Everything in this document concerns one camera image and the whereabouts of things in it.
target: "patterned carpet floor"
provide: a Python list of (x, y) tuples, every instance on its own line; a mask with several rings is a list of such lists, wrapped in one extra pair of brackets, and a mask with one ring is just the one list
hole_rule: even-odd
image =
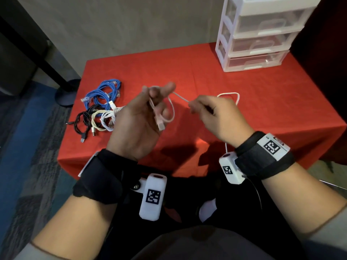
[(57, 163), (71, 109), (55, 89), (32, 82), (0, 95), (0, 259), (11, 260), (71, 195), (75, 180)]

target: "red table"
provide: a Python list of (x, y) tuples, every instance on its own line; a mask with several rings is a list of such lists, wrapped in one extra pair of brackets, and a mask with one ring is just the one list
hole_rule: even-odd
[[(281, 66), (224, 73), (214, 47), (200, 44), (88, 61), (70, 120), (85, 110), (80, 99), (87, 92), (103, 80), (117, 78), (122, 81), (117, 106), (126, 105), (143, 85), (163, 86), (168, 81), (174, 81), (176, 92), (187, 100), (201, 94), (239, 92), (238, 107), (250, 125), (286, 142), (305, 168), (318, 160), (345, 130), (345, 122), (291, 54)], [(189, 113), (186, 102), (175, 95), (170, 98), (175, 120), (140, 164), (182, 177), (204, 176), (217, 170), (224, 144), (204, 128), (197, 115)], [(76, 178), (89, 158), (106, 146), (110, 135), (98, 132), (92, 137), (89, 132), (81, 143), (73, 126), (67, 126), (59, 164)]]

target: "transparent drawer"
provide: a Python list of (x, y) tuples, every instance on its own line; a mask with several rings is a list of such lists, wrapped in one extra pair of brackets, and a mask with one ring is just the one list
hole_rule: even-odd
[(229, 57), (240, 57), (288, 50), (299, 32), (233, 39), (225, 23), (220, 41), (228, 51)]
[(280, 65), (285, 56), (288, 54), (289, 50), (261, 55), (229, 58), (228, 56), (223, 57), (225, 50), (222, 43), (220, 43), (218, 49), (216, 49), (216, 52), (219, 61), (221, 62), (223, 71), (233, 72), (256, 68), (268, 68), (271, 66)]
[(252, 15), (242, 15), (241, 9), (233, 0), (227, 0), (224, 20), (232, 26), (236, 39), (301, 30), (314, 7)]

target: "black pole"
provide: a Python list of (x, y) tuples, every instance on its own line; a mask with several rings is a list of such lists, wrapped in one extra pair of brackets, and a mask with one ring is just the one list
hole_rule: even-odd
[(52, 78), (64, 91), (76, 91), (76, 87), (71, 86), (45, 59), (28, 44), (28, 42), (18, 34), (12, 26), (0, 16), (0, 32), (22, 51), (31, 61), (41, 68), (50, 78)]

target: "sleeve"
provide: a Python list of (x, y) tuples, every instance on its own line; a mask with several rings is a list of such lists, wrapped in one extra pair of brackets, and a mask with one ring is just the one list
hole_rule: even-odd
[(38, 249), (32, 244), (27, 244), (14, 260), (61, 260), (63, 258), (49, 254)]
[(309, 259), (347, 259), (347, 208), (303, 242)]

